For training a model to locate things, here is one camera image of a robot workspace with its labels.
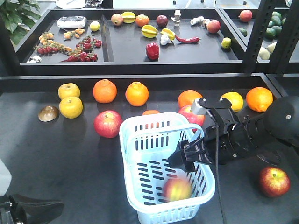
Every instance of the white basket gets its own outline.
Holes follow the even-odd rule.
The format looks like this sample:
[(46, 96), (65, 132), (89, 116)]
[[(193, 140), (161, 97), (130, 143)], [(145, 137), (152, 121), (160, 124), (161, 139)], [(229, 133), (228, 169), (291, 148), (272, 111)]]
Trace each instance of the white basket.
[[(195, 163), (196, 172), (169, 167), (167, 158), (178, 142), (203, 136), (199, 125), (189, 124), (181, 114), (158, 113), (126, 119), (120, 127), (121, 152), (127, 198), (142, 224), (166, 224), (193, 218), (199, 206), (215, 192), (208, 165)], [(187, 177), (192, 197), (167, 202), (162, 188), (168, 179)]]

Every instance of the pomegranate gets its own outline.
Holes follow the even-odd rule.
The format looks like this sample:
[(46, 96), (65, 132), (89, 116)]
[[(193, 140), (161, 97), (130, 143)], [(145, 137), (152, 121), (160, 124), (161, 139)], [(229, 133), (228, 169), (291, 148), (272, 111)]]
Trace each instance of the pomegranate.
[(123, 17), (121, 14), (119, 13), (115, 13), (111, 16), (111, 22), (115, 25), (115, 26), (120, 26), (123, 22)]
[(238, 17), (242, 22), (249, 22), (252, 19), (252, 12), (249, 9), (245, 9), (240, 12)]

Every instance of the lemon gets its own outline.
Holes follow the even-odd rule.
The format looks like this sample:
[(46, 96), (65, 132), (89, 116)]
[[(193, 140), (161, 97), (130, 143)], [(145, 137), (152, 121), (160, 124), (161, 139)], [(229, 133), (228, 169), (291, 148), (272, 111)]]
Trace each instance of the lemon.
[(95, 31), (98, 31), (99, 28), (100, 28), (100, 24), (98, 21), (93, 21), (90, 25), (89, 25), (89, 28), (91, 31), (95, 32)]
[(232, 40), (229, 37), (224, 37), (221, 42), (221, 46), (224, 49), (229, 49), (231, 44), (232, 44)]
[(231, 108), (234, 112), (238, 112), (243, 108), (243, 98), (237, 92), (227, 92), (221, 96), (222, 98), (228, 99), (232, 104)]
[(66, 118), (76, 118), (83, 111), (83, 103), (78, 97), (66, 97), (59, 103), (59, 110)]

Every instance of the orange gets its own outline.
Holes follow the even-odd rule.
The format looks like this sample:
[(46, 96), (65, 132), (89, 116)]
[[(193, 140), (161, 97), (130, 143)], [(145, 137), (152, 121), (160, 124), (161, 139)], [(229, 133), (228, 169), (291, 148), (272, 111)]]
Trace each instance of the orange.
[(155, 114), (155, 113), (160, 113), (160, 111), (157, 110), (147, 110), (142, 113), (142, 115), (148, 115), (148, 114)]
[(117, 94), (117, 88), (108, 79), (98, 81), (93, 87), (93, 97), (99, 103), (111, 103)]
[(142, 106), (149, 99), (148, 88), (140, 82), (132, 82), (126, 90), (126, 99), (132, 106)]
[(178, 106), (182, 108), (186, 105), (192, 105), (196, 98), (202, 98), (202, 95), (195, 90), (186, 90), (178, 97)]
[(273, 95), (271, 91), (266, 88), (255, 87), (247, 93), (246, 102), (251, 110), (263, 113), (273, 102)]

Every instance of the red chili pepper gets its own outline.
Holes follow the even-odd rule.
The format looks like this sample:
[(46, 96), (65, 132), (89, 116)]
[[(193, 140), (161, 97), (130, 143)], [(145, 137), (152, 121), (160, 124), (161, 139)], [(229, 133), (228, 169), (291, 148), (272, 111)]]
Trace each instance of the red chili pepper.
[(199, 40), (201, 40), (199, 37), (195, 36), (195, 37), (192, 37), (192, 38), (187, 38), (187, 39), (184, 39), (184, 38), (180, 38), (176, 35), (174, 35), (175, 38), (180, 41), (181, 43), (197, 43)]
[(63, 61), (61, 61), (61, 62), (78, 62), (78, 61), (79, 61), (79, 58), (78, 58), (78, 57), (76, 57), (76, 56), (74, 56), (74, 55), (71, 55), (71, 56), (68, 57), (68, 59), (63, 60)]
[(150, 60), (157, 60), (159, 58), (160, 48), (156, 43), (149, 43), (145, 47), (146, 55)]

